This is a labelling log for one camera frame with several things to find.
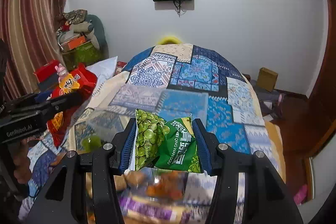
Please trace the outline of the striped red curtain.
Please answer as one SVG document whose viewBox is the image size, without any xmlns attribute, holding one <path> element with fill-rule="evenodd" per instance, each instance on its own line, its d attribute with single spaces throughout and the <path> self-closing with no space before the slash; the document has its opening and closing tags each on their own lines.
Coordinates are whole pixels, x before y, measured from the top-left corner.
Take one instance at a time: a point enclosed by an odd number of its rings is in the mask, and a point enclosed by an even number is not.
<svg viewBox="0 0 336 224">
<path fill-rule="evenodd" d="M 56 31 L 66 0 L 1 0 L 1 39 L 9 48 L 3 84 L 11 101 L 37 90 L 34 72 L 62 61 Z"/>
</svg>

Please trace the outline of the orange fried snack pack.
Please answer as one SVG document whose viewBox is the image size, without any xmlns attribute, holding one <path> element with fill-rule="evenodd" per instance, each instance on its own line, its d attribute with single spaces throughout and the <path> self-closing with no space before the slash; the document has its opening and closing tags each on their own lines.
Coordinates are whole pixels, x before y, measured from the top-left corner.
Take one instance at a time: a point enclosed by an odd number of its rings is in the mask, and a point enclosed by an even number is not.
<svg viewBox="0 0 336 224">
<path fill-rule="evenodd" d="M 147 184 L 145 193 L 149 197 L 180 201 L 185 195 L 187 173 L 172 170 L 155 173 Z"/>
</svg>

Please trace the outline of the purple label cracker pack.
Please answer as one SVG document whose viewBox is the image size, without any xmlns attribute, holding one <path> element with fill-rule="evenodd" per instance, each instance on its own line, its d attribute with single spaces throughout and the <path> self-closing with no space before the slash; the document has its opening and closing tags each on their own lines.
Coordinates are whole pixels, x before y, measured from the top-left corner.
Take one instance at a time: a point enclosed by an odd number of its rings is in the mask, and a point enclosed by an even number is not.
<svg viewBox="0 0 336 224">
<path fill-rule="evenodd" d="M 131 194 L 119 198 L 124 221 L 141 223 L 188 223 L 190 212 L 184 206 L 162 204 Z"/>
</svg>

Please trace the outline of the pink plush toy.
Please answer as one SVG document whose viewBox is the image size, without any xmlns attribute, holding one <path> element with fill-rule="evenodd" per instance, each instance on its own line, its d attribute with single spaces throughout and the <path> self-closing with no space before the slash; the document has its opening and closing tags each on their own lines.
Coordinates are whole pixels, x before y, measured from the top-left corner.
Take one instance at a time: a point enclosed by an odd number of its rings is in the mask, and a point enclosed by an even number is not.
<svg viewBox="0 0 336 224">
<path fill-rule="evenodd" d="M 56 74 L 58 75 L 58 83 L 60 84 L 61 81 L 69 74 L 66 67 L 62 64 L 55 66 Z"/>
</svg>

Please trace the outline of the clothes pile on chair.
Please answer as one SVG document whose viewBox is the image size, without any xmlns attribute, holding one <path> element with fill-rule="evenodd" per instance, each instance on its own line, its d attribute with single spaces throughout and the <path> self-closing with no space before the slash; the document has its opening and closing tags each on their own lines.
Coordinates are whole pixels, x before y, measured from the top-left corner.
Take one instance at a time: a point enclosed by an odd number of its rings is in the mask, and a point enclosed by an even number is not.
<svg viewBox="0 0 336 224">
<path fill-rule="evenodd" d="M 65 51 L 65 44 L 73 39 L 84 37 L 97 50 L 105 50 L 107 42 L 101 19 L 87 10 L 73 10 L 63 14 L 63 24 L 56 31 L 58 45 Z"/>
</svg>

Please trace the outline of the red gift box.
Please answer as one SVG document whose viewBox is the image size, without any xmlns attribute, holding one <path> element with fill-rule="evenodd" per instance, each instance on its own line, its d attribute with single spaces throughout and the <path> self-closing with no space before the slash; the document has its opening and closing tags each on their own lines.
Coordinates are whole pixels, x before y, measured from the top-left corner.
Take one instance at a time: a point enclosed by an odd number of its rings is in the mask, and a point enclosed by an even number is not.
<svg viewBox="0 0 336 224">
<path fill-rule="evenodd" d="M 51 60 L 33 73 L 41 92 L 54 87 L 58 83 L 58 75 L 55 69 L 58 65 L 58 60 Z"/>
</svg>

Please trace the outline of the clear plastic storage bin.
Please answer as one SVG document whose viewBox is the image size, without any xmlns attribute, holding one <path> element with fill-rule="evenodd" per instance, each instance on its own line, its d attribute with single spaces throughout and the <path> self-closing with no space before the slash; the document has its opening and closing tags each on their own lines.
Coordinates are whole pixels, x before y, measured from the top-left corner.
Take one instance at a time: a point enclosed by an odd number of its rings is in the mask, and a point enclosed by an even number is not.
<svg viewBox="0 0 336 224">
<path fill-rule="evenodd" d="M 97 106 L 87 107 L 69 131 L 69 145 L 83 150 L 84 140 L 97 136 L 102 143 L 110 141 L 126 128 L 131 118 L 170 121 L 177 118 L 199 118 L 206 124 L 207 93 L 159 89 L 123 84 Z"/>
</svg>

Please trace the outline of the green jelly cup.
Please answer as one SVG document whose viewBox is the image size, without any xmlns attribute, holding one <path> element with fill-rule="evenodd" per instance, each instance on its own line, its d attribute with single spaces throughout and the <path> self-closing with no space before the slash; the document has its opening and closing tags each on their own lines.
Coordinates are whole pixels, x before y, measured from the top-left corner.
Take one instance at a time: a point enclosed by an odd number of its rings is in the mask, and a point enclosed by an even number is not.
<svg viewBox="0 0 336 224">
<path fill-rule="evenodd" d="M 84 148 L 84 151 L 86 152 L 92 152 L 102 146 L 101 139 L 96 136 L 92 135 L 89 137 L 86 137 L 81 142 L 82 147 Z"/>
</svg>

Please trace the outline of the patchwork blue bed quilt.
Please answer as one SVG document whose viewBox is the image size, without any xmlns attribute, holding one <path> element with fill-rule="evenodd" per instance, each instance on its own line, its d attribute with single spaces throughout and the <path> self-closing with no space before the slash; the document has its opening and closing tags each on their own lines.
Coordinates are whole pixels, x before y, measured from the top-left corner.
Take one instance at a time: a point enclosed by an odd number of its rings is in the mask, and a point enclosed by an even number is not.
<svg viewBox="0 0 336 224">
<path fill-rule="evenodd" d="M 133 57 L 120 77 L 101 84 L 86 109 L 76 112 L 60 148 L 56 148 L 51 137 L 46 136 L 29 151 L 33 171 L 29 181 L 32 194 L 37 194 L 46 183 L 52 171 L 51 163 L 59 153 L 72 148 L 81 150 L 84 148 L 82 141 L 96 135 L 92 123 L 116 130 L 122 118 L 129 118 L 126 111 L 132 108 L 131 96 L 136 95 L 140 101 L 144 99 L 138 94 L 139 82 L 130 83 L 131 75 L 136 67 L 158 53 L 173 55 L 177 59 L 170 79 L 173 88 L 152 92 L 150 111 L 168 121 L 187 115 L 201 118 L 210 132 L 237 151 L 264 151 L 280 175 L 285 176 L 280 130 L 269 122 L 261 127 L 255 125 L 255 119 L 261 116 L 258 106 L 243 115 L 227 102 L 226 96 L 205 97 L 205 93 L 211 90 L 225 88 L 227 81 L 242 81 L 239 71 L 215 51 L 179 44 L 156 46 Z"/>
</svg>

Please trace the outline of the red chip bag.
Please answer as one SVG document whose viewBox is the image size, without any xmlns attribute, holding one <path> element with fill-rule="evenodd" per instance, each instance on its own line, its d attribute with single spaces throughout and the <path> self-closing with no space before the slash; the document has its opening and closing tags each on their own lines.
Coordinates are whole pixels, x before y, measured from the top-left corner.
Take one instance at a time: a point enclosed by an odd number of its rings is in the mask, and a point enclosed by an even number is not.
<svg viewBox="0 0 336 224">
<path fill-rule="evenodd" d="M 97 76 L 88 71 L 83 63 L 80 63 L 77 68 L 68 73 L 61 83 L 58 83 L 58 86 L 54 88 L 50 98 L 54 99 L 65 94 L 78 93 L 79 99 L 75 102 L 68 102 L 65 110 L 59 110 L 47 122 L 55 147 L 59 147 L 63 142 L 72 115 L 91 96 L 97 83 Z"/>
</svg>

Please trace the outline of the green storage box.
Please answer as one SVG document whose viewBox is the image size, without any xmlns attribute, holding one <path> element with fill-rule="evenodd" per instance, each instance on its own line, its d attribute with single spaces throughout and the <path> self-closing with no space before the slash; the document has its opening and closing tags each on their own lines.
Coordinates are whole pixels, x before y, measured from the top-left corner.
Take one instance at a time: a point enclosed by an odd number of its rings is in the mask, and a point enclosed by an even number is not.
<svg viewBox="0 0 336 224">
<path fill-rule="evenodd" d="M 72 71 L 77 68 L 80 63 L 86 67 L 103 59 L 103 53 L 94 47 L 91 41 L 86 42 L 68 52 L 62 52 L 62 58 L 65 67 Z"/>
</svg>

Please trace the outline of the yellow round object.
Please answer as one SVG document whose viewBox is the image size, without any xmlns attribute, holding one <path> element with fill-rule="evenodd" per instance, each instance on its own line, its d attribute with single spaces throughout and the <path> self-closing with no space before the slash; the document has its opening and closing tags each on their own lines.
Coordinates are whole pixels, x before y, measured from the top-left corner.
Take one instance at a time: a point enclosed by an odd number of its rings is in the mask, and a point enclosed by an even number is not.
<svg viewBox="0 0 336 224">
<path fill-rule="evenodd" d="M 157 42 L 157 45 L 182 44 L 182 43 L 183 42 L 175 36 L 165 36 L 159 42 Z"/>
</svg>

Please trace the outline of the white pillow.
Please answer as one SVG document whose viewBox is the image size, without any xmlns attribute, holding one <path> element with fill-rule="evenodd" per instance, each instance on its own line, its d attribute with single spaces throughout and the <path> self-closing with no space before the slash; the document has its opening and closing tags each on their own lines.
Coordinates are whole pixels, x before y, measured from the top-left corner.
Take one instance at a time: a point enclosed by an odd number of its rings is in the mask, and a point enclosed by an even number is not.
<svg viewBox="0 0 336 224">
<path fill-rule="evenodd" d="M 86 67 L 88 71 L 97 76 L 97 83 L 92 95 L 99 92 L 105 81 L 113 77 L 116 71 L 117 61 L 118 57 L 115 56 Z"/>
</svg>

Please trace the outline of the green pea snack bag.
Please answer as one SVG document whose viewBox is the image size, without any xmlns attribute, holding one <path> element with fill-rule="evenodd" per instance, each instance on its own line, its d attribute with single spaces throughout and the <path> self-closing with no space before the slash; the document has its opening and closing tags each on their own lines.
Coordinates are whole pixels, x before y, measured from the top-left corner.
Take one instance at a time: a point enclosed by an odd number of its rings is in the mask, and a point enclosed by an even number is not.
<svg viewBox="0 0 336 224">
<path fill-rule="evenodd" d="M 145 167 L 200 173 L 191 117 L 170 121 L 145 110 L 136 109 L 134 170 Z"/>
</svg>

